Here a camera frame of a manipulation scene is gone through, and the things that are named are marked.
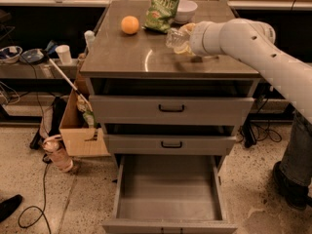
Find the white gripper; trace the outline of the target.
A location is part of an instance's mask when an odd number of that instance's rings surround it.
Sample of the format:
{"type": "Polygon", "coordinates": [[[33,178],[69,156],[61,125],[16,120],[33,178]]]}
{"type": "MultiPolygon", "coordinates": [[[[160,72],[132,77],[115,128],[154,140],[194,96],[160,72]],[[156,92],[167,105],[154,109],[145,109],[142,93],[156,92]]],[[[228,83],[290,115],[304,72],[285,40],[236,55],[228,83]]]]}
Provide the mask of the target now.
{"type": "Polygon", "coordinates": [[[174,48],[177,55],[193,57],[195,54],[196,56],[206,57],[221,53],[219,44],[220,23],[201,21],[195,24],[190,22],[183,25],[179,30],[186,33],[192,32],[189,38],[191,49],[189,47],[174,48]]]}

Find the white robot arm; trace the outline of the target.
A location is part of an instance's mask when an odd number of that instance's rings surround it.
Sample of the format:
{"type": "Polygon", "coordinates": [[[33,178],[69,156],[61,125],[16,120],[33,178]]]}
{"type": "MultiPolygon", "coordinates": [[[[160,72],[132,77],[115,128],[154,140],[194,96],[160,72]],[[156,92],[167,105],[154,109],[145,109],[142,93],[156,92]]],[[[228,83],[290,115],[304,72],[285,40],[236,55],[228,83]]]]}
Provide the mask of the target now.
{"type": "Polygon", "coordinates": [[[201,57],[228,55],[250,66],[312,123],[312,67],[279,50],[274,41],[269,24],[232,19],[201,21],[192,30],[172,29],[166,44],[201,57]]]}

